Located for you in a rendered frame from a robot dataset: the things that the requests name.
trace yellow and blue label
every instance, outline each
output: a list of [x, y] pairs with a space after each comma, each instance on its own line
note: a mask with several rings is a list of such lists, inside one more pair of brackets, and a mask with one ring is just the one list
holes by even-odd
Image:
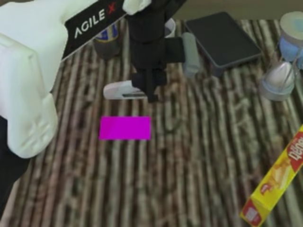
[[106, 30], [96, 36], [96, 40], [101, 43], [108, 43], [118, 38], [119, 32], [116, 24], [108, 27]]

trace plastic bottle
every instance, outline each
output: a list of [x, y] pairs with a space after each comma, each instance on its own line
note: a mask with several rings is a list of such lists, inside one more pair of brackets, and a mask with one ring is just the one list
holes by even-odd
[[116, 24], [108, 27], [93, 40], [97, 55], [104, 59], [110, 60], [120, 53], [121, 44], [119, 31]]

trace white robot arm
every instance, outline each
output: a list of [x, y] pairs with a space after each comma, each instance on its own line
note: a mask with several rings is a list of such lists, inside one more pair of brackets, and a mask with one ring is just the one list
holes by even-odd
[[[50, 91], [62, 59], [80, 47], [65, 52], [71, 36], [65, 22], [95, 3], [35, 0], [0, 7], [0, 116], [8, 120], [8, 146], [21, 158], [40, 153], [55, 135], [58, 118]], [[123, 10], [132, 15], [150, 3], [125, 0]], [[99, 12], [99, 19], [104, 19], [104, 9]], [[88, 20], [80, 32], [94, 29], [94, 20]], [[95, 30], [82, 42], [102, 30]]]

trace red x logo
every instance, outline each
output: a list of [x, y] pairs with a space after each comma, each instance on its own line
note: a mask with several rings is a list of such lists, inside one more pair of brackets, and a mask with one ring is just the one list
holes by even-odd
[[111, 13], [115, 12], [115, 10], [116, 10], [116, 3], [115, 2], [108, 5], [107, 12], [108, 12], [109, 15]]

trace striped tablecloth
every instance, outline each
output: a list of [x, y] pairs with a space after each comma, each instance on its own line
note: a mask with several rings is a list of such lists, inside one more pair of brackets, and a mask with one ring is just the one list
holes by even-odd
[[[106, 84], [129, 79], [127, 35], [121, 56], [109, 62], [91, 44], [63, 62], [53, 89], [58, 134], [16, 183], [0, 226], [246, 227], [239, 212], [300, 127], [303, 90], [299, 79], [284, 102], [259, 96], [278, 23], [239, 23], [263, 49], [260, 61], [220, 79], [203, 57], [193, 79], [169, 65], [163, 102], [152, 105], [102, 96]], [[124, 21], [120, 29], [126, 32]], [[100, 141], [103, 115], [152, 116], [152, 139]], [[299, 173], [264, 226], [300, 226], [302, 189]]]

